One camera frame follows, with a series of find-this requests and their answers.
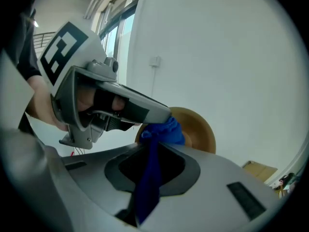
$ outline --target forearm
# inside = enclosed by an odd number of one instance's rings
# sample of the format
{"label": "forearm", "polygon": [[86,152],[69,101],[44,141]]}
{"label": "forearm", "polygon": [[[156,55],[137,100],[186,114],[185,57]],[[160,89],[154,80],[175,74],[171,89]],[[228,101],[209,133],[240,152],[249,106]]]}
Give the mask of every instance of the forearm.
{"label": "forearm", "polygon": [[33,88],[34,95],[27,106],[26,112],[34,118],[67,131],[67,126],[59,122],[54,114],[50,92],[44,79],[39,75],[35,75],[30,77],[27,82]]}

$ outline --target railing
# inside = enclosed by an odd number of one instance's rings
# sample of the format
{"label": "railing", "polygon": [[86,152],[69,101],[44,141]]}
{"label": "railing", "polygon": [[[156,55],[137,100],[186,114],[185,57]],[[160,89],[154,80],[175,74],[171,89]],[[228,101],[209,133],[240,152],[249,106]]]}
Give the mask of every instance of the railing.
{"label": "railing", "polygon": [[44,50],[48,42],[51,40],[54,33],[55,32],[39,33],[33,36],[34,50],[37,55],[37,58],[41,55],[42,51]]}

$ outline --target finger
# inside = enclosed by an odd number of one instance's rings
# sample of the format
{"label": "finger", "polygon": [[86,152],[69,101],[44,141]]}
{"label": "finger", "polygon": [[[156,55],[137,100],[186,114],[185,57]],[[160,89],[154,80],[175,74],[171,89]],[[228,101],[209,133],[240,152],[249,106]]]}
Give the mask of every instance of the finger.
{"label": "finger", "polygon": [[125,104],[126,104],[125,100],[122,99],[120,96],[116,95],[112,102],[112,109],[114,111],[120,111],[124,109]]}

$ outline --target black hole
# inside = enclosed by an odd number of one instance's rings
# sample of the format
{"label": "black hole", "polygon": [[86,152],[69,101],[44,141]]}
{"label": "black hole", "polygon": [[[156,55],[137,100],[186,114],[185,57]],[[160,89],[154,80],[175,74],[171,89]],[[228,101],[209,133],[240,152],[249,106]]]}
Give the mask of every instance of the black hole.
{"label": "black hole", "polygon": [[[146,168],[149,156],[149,147],[139,150],[119,164],[119,170],[127,178],[137,184]],[[158,157],[162,174],[162,184],[171,181],[184,170],[185,160],[163,145],[158,145]]]}
{"label": "black hole", "polygon": [[87,165],[87,163],[85,163],[84,161],[78,161],[78,162],[67,164],[67,165],[65,165],[65,167],[68,171],[70,171],[70,170],[73,170],[73,169],[84,167],[86,165]]}

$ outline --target blue fabric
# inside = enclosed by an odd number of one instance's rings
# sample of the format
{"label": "blue fabric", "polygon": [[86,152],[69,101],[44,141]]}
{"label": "blue fabric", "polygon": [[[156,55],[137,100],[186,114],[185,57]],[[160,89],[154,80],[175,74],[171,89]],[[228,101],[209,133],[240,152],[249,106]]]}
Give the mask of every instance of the blue fabric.
{"label": "blue fabric", "polygon": [[184,145],[181,125],[174,117],[165,124],[150,124],[140,135],[140,142],[150,144],[148,163],[134,193],[135,214],[142,224],[160,199],[161,170],[158,158],[158,143]]}

